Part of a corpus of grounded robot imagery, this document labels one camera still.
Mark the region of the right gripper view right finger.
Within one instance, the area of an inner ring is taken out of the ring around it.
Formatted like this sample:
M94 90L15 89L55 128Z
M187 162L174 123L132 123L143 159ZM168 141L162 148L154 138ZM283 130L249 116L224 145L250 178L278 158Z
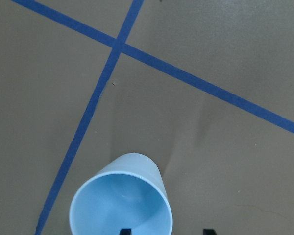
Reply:
M217 235L214 229L203 229L203 235Z

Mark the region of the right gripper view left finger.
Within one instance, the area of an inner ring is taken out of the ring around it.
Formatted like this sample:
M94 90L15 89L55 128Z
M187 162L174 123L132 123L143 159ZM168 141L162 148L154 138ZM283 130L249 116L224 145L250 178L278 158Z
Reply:
M131 234L132 234L132 230L130 228L121 229L119 232L119 235L131 235Z

